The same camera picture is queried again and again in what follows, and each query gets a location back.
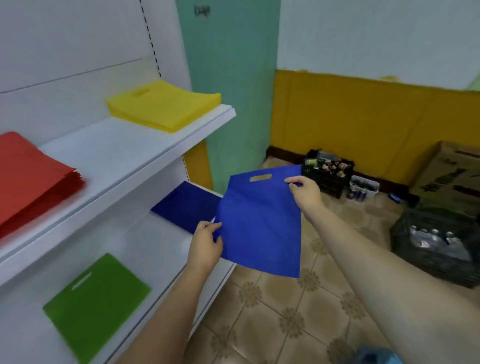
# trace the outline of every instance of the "stack of yellow bags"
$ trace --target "stack of yellow bags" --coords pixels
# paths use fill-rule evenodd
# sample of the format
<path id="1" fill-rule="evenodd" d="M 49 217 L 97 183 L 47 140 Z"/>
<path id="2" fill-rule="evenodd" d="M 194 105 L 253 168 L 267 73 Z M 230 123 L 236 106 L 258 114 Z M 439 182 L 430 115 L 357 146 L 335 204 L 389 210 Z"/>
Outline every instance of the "stack of yellow bags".
<path id="1" fill-rule="evenodd" d="M 113 117 L 175 133 L 222 102 L 220 94 L 198 94 L 159 80 L 107 100 Z"/>

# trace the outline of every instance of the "baseboard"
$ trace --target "baseboard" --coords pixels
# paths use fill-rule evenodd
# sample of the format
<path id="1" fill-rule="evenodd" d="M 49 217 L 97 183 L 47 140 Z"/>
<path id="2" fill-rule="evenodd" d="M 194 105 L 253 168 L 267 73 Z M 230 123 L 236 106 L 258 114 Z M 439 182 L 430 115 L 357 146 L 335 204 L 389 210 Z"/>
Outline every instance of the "baseboard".
<path id="1" fill-rule="evenodd" d="M 305 160 L 305 155 L 303 154 L 290 152 L 282 148 L 277 148 L 276 146 L 269 146 L 267 148 L 265 157 L 275 157 L 293 164 L 302 164 Z M 408 186 L 404 184 L 384 180 L 383 178 L 369 176 L 358 171 L 354 171 L 353 174 L 355 176 L 368 178 L 369 180 L 378 182 L 380 184 L 380 192 L 384 192 L 386 194 L 395 193 L 398 197 L 402 199 L 410 199 L 412 196 L 408 193 Z"/>

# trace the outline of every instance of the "white plastic container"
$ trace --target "white plastic container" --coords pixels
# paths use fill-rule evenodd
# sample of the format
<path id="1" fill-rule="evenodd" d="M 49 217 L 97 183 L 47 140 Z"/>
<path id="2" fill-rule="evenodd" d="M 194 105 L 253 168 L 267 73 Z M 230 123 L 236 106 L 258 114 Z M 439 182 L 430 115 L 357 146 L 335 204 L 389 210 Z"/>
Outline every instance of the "white plastic container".
<path id="1" fill-rule="evenodd" d="M 367 190 L 366 188 L 360 188 L 360 187 L 356 186 L 354 184 L 355 181 L 357 183 L 366 183 L 366 184 L 372 186 L 374 191 L 370 191 L 370 190 Z M 359 177 L 359 176 L 352 176 L 352 178 L 350 180 L 350 189 L 353 192 L 362 191 L 363 193 L 367 194 L 367 198 L 371 198 L 371 197 L 374 197 L 378 193 L 378 191 L 380 190 L 380 184 L 378 182 L 369 180 L 367 178 L 363 178 L 363 177 Z"/>

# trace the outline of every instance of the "person's left hand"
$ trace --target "person's left hand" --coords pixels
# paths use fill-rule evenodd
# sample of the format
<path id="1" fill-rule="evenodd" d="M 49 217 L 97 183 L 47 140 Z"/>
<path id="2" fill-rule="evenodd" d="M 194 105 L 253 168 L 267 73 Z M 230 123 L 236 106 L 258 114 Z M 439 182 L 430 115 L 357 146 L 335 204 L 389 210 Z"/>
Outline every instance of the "person's left hand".
<path id="1" fill-rule="evenodd" d="M 219 237 L 216 242 L 213 241 L 213 233 L 221 226 L 221 222 L 212 224 L 200 221 L 188 252 L 188 269 L 198 274 L 206 274 L 207 277 L 212 273 L 223 251 L 222 238 Z"/>

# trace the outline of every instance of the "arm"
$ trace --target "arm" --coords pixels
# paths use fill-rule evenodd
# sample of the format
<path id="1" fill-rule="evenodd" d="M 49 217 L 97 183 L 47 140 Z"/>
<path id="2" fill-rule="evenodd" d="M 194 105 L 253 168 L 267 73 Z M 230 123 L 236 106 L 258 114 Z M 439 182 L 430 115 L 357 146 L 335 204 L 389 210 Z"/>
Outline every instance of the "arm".
<path id="1" fill-rule="evenodd" d="M 354 231 L 323 205 L 314 181 L 299 176 L 285 182 L 404 363 L 480 363 L 477 307 Z"/>
<path id="2" fill-rule="evenodd" d="M 182 363 L 200 293 L 222 254 L 222 239 L 212 236 L 221 226 L 198 224 L 179 281 L 118 364 Z"/>

